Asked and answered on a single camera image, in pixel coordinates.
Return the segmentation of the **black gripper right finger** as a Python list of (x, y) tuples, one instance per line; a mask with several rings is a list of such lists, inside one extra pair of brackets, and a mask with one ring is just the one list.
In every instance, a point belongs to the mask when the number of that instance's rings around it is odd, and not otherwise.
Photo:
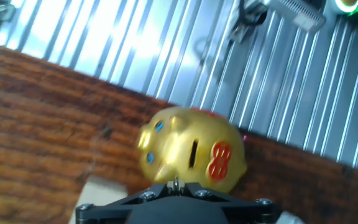
[(280, 216), (279, 207), (270, 199), (249, 202), (202, 187), (199, 183), (177, 182), (177, 195), (213, 205), (223, 212), (229, 223), (276, 223)]

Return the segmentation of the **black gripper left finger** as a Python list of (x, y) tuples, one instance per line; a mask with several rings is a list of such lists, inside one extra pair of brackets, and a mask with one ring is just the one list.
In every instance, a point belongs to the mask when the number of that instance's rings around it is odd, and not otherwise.
[(175, 183), (167, 182), (130, 195), (117, 182), (87, 182), (75, 206), (75, 223), (124, 222), (136, 206), (174, 196), (175, 189)]

